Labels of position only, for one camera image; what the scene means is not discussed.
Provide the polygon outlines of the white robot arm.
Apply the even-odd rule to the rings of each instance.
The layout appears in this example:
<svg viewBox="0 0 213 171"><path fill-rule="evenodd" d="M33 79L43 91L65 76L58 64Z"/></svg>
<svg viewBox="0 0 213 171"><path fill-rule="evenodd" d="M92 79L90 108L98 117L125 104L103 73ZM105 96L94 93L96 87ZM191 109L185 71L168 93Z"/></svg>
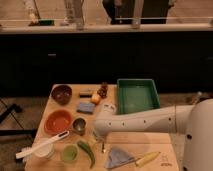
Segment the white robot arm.
<svg viewBox="0 0 213 171"><path fill-rule="evenodd" d="M105 103L93 121L94 134L111 132L161 132L185 135L183 170L213 171L213 99L195 105L170 106L116 115Z"/></svg>

